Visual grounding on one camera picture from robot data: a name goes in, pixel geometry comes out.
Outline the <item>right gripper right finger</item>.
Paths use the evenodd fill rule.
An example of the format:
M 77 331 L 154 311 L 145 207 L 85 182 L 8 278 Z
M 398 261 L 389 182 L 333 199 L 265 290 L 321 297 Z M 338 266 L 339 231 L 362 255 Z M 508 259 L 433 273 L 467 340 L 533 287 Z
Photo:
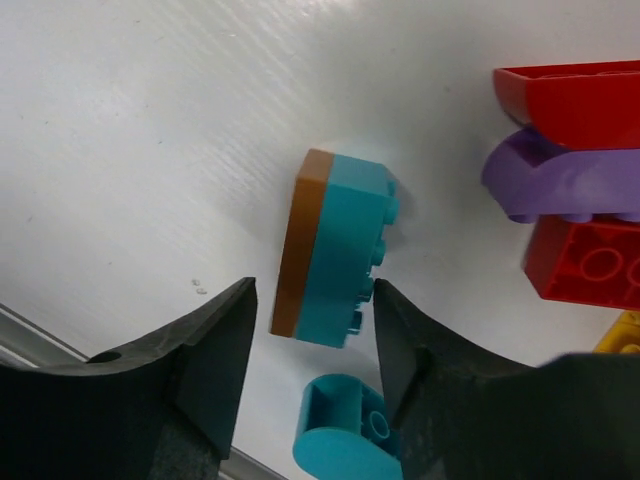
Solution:
M 408 479 L 635 479 L 639 359 L 530 367 L 465 339 L 386 280 L 373 294 L 383 396 Z

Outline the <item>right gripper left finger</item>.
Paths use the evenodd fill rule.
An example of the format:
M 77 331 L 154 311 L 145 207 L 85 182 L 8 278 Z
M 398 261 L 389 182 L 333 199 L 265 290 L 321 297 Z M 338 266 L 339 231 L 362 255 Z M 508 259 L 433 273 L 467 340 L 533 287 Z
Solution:
M 214 479 L 231 450 L 257 314 L 245 277 L 84 363 L 1 370 L 5 479 Z

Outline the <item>teal stepped lego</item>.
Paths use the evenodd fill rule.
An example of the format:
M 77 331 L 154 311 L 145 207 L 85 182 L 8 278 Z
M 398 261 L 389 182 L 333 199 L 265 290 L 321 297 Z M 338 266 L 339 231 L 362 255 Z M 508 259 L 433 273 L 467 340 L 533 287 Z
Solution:
M 336 155 L 318 222 L 295 338 L 342 348 L 360 332 L 373 294 L 371 271 L 386 254 L 383 238 L 399 211 L 386 166 Z

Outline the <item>brown lego plate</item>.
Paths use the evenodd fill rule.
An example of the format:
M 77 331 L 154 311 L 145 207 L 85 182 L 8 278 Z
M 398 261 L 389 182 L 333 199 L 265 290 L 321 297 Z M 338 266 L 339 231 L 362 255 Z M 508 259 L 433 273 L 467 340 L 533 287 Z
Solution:
M 272 335 L 295 336 L 334 157 L 334 153 L 311 149 L 296 175 L 269 329 Z

